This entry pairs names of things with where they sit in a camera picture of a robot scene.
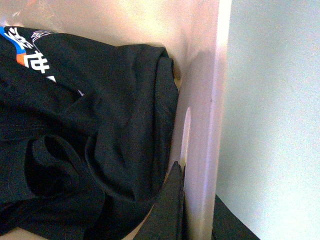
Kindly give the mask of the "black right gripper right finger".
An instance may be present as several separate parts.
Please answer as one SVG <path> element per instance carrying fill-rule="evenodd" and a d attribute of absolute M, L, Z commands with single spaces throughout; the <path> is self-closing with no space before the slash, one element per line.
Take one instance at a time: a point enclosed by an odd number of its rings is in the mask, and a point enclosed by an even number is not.
<path fill-rule="evenodd" d="M 212 240 L 259 240 L 215 195 Z"/>

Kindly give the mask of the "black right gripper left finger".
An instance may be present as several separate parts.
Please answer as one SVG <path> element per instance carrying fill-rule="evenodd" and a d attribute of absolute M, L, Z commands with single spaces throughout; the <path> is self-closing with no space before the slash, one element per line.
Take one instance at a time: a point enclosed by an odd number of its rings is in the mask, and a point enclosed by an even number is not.
<path fill-rule="evenodd" d="M 158 198 L 135 240 L 181 240 L 184 215 L 184 176 L 173 163 Z"/>

